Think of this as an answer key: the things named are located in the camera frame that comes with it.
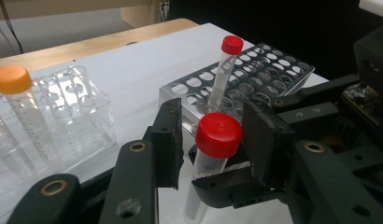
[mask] cable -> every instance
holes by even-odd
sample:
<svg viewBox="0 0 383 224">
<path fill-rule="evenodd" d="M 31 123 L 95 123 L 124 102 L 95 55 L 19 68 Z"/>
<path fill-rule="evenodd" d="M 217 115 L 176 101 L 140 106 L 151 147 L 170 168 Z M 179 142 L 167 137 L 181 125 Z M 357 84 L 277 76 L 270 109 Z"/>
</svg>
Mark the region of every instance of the cable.
<svg viewBox="0 0 383 224">
<path fill-rule="evenodd" d="M 9 46 L 10 49 L 11 49 L 11 52 L 13 53 L 13 55 L 15 55 L 16 52 L 14 51 L 13 47 L 11 46 L 11 43 L 10 43 L 10 41 L 8 40 L 8 38 L 7 38 L 7 36 L 5 35 L 5 33 L 3 33 L 2 28 L 0 28 L 0 34 L 2 34 L 2 36 L 5 38 L 6 42 L 8 43 L 8 46 Z"/>
<path fill-rule="evenodd" d="M 159 14 L 160 14 L 160 19 L 162 21 L 167 21 L 167 13 L 165 13 L 165 11 L 169 11 L 169 7 L 170 7 L 169 1 L 168 2 L 160 3 Z"/>
<path fill-rule="evenodd" d="M 3 16 L 5 17 L 8 29 L 13 34 L 14 39 L 17 41 L 17 44 L 20 49 L 20 54 L 23 54 L 22 44 L 20 43 L 20 40 L 17 38 L 16 33 L 14 32 L 13 26 L 11 25 L 11 21 L 10 21 L 10 18 L 8 17 L 6 6 L 5 6 L 5 3 L 3 3 L 3 0 L 0 0 L 0 7 L 2 8 Z"/>
</svg>

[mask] test tube rack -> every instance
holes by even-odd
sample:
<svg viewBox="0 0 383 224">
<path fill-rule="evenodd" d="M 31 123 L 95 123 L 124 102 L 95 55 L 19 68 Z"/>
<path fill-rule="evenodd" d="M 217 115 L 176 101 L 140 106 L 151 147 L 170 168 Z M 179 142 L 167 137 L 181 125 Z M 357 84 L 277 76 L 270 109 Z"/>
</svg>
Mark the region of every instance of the test tube rack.
<svg viewBox="0 0 383 224">
<path fill-rule="evenodd" d="M 57 77 L 59 85 L 53 85 L 51 88 L 61 88 L 61 92 L 64 93 L 63 100 L 67 101 L 72 111 L 71 118 L 69 118 L 70 122 L 66 124 L 53 117 L 48 105 L 55 104 L 58 95 L 51 98 L 53 101 L 48 102 L 48 98 L 43 97 L 42 91 L 37 85 L 41 77 L 33 79 L 32 90 L 59 152 L 60 161 L 55 169 L 52 169 L 41 160 L 31 139 L 8 104 L 6 97 L 0 94 L 0 115 L 17 139 L 20 147 L 33 162 L 38 174 L 37 180 L 55 173 L 72 174 L 82 164 L 116 145 L 114 120 L 108 96 L 87 80 L 92 95 L 92 102 L 90 102 L 92 106 L 89 107 L 89 110 L 81 108 L 75 90 L 71 90 L 72 83 L 68 77 L 68 69 L 47 74 L 47 76 Z M 82 83 L 77 83 L 76 86 L 78 91 L 85 91 Z M 67 134 L 78 134 L 78 138 L 76 141 L 69 142 L 66 139 L 75 139 L 75 136 L 66 136 Z M 15 206 L 15 203 L 33 183 L 21 181 L 1 162 L 0 171 L 0 216 L 3 216 Z"/>
<path fill-rule="evenodd" d="M 160 103 L 180 97 L 184 124 L 195 126 L 210 112 L 226 113 L 241 122 L 244 99 L 270 105 L 274 97 L 299 90 L 315 67 L 264 43 L 241 52 L 237 57 L 220 107 L 207 103 L 219 63 L 160 87 Z"/>
</svg>

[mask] transparent tube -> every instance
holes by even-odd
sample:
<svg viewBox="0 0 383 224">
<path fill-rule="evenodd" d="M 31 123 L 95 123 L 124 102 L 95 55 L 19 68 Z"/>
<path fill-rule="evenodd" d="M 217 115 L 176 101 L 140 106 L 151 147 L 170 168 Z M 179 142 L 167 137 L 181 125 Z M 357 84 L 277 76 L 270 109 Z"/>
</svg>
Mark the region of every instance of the transparent tube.
<svg viewBox="0 0 383 224">
<path fill-rule="evenodd" d="M 105 143 L 101 117 L 98 114 L 98 104 L 92 92 L 92 86 L 86 68 L 82 66 L 69 67 L 68 75 L 71 80 L 73 93 L 78 98 L 78 105 L 86 120 L 83 138 L 94 147 L 102 147 Z"/>
<path fill-rule="evenodd" d="M 14 208 L 14 203 L 23 196 L 25 186 L 29 184 L 22 184 L 19 175 L 10 172 L 0 161 L 0 220 Z"/>
<path fill-rule="evenodd" d="M 59 161 L 58 149 L 54 144 L 50 129 L 40 111 L 31 89 L 17 94 L 4 94 L 28 133 L 39 156 L 47 165 Z"/>
<path fill-rule="evenodd" d="M 24 180 L 37 178 L 35 166 L 29 160 L 23 149 L 0 118 L 0 160 L 7 168 L 20 175 Z"/>
<path fill-rule="evenodd" d="M 236 59 L 236 55 L 227 54 L 225 52 L 221 54 L 218 71 L 215 76 L 215 82 L 212 86 L 212 92 L 208 99 L 208 103 L 210 105 L 216 107 L 220 106 L 220 100 L 227 88 L 227 83 L 229 82 Z"/>
<path fill-rule="evenodd" d="M 213 158 L 198 149 L 193 165 L 192 180 L 222 173 L 226 162 L 227 158 Z M 188 224 L 201 223 L 206 209 L 207 205 L 200 200 L 194 186 L 190 184 L 183 219 Z"/>
<path fill-rule="evenodd" d="M 58 139 L 61 143 L 67 144 L 66 148 L 79 153 L 84 148 L 81 138 L 84 124 L 74 119 L 72 107 L 66 101 L 58 78 L 52 75 L 43 76 L 37 81 L 37 84 L 52 116 L 61 129 L 57 136 Z"/>
</svg>

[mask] red cap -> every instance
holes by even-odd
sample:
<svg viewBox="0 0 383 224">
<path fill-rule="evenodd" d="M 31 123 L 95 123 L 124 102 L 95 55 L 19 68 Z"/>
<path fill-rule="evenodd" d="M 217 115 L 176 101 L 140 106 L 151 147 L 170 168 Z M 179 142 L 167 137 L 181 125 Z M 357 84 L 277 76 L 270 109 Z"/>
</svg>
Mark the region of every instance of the red cap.
<svg viewBox="0 0 383 224">
<path fill-rule="evenodd" d="M 206 155 L 224 159 L 235 154 L 241 137 L 241 126 L 234 118 L 226 114 L 210 113 L 198 123 L 195 144 Z"/>
<path fill-rule="evenodd" d="M 244 41 L 235 35 L 227 35 L 223 38 L 221 44 L 221 50 L 227 54 L 238 55 L 241 53 L 241 49 L 244 46 Z"/>
</svg>

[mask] wall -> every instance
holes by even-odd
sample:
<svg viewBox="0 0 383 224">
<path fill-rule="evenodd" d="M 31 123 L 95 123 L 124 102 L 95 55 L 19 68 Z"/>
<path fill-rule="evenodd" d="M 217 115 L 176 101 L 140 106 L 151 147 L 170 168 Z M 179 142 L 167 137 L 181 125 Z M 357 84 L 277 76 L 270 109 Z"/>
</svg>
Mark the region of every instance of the wall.
<svg viewBox="0 0 383 224">
<path fill-rule="evenodd" d="M 119 8 L 61 15 L 11 20 L 24 52 L 51 48 L 67 43 L 113 34 L 133 27 L 121 20 Z M 0 33 L 0 57 L 20 53 L 17 43 L 5 21 L 0 27 L 9 39 L 11 47 Z"/>
<path fill-rule="evenodd" d="M 152 0 L 6 0 L 10 18 L 50 16 L 116 7 L 149 5 Z M 3 19 L 0 9 L 0 20 Z"/>
</svg>

